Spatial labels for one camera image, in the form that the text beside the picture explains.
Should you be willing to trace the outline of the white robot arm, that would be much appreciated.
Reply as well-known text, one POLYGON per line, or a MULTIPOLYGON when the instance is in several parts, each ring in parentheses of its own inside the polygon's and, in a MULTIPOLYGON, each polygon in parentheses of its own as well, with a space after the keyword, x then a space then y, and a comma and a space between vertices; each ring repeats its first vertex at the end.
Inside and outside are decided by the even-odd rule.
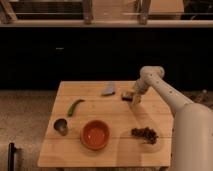
POLYGON ((173 115, 169 171, 213 171, 213 111, 163 80, 161 66, 143 66, 134 84, 133 103, 152 87, 173 115))

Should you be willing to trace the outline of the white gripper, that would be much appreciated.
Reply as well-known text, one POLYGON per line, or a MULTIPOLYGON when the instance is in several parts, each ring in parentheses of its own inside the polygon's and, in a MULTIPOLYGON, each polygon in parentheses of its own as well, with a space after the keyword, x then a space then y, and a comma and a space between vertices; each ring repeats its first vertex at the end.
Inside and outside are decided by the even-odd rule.
POLYGON ((148 91, 149 85, 145 81, 137 79, 133 89, 136 94, 132 96, 132 105, 137 105, 141 102, 141 95, 148 91))

